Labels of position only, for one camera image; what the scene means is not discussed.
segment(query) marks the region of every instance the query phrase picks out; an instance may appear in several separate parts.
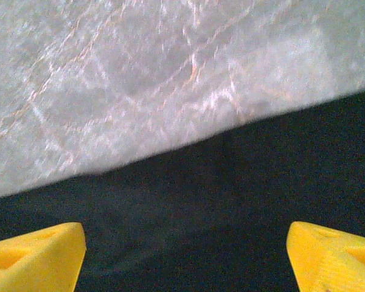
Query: yellow plastic piece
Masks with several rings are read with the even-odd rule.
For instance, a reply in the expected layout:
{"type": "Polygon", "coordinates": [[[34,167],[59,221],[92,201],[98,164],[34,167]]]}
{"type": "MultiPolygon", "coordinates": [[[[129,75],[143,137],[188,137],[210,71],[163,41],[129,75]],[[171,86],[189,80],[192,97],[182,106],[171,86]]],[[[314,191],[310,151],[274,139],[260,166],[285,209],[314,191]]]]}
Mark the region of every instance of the yellow plastic piece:
{"type": "Polygon", "coordinates": [[[287,251],[301,292],[365,292],[365,237],[293,222],[287,251]]]}
{"type": "Polygon", "coordinates": [[[0,292],[74,291],[85,255],[80,223],[0,241],[0,292]]]}

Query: dark floor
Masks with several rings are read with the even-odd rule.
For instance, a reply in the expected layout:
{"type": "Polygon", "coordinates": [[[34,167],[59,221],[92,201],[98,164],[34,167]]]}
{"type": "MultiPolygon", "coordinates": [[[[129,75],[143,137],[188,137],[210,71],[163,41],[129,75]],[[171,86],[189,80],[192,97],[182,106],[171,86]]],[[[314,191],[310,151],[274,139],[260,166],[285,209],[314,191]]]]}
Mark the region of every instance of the dark floor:
{"type": "Polygon", "coordinates": [[[297,291],[296,220],[365,236],[365,92],[0,199],[0,240],[83,224],[76,291],[297,291]]]}

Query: dark fabric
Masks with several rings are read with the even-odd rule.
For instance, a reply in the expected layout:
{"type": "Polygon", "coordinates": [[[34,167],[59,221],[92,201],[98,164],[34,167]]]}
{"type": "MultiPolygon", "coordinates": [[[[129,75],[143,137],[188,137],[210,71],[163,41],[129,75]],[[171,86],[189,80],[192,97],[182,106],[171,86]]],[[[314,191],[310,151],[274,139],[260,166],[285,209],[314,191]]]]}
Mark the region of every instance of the dark fabric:
{"type": "Polygon", "coordinates": [[[67,221],[77,291],[296,291],[293,221],[365,236],[365,92],[0,199],[0,240],[67,221]]]}

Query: gray surface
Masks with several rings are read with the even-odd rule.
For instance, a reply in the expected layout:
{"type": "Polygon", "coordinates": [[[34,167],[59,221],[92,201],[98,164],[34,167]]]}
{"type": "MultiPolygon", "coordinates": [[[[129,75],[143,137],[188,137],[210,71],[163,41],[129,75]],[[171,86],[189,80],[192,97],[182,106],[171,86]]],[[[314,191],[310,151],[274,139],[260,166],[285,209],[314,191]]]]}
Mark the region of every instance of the gray surface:
{"type": "Polygon", "coordinates": [[[0,1],[0,196],[364,88],[365,1],[0,1]]]}

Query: yellow plastic claw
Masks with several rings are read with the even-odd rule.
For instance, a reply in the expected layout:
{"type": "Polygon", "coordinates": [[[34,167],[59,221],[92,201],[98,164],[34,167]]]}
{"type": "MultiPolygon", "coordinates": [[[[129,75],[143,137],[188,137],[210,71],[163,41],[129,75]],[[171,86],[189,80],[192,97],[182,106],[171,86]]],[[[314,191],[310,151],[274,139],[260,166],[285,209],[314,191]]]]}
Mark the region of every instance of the yellow plastic claw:
{"type": "Polygon", "coordinates": [[[86,251],[80,223],[0,241],[0,292],[74,291],[86,251]]]}
{"type": "Polygon", "coordinates": [[[365,292],[365,237],[293,222],[287,251],[301,292],[365,292]]]}

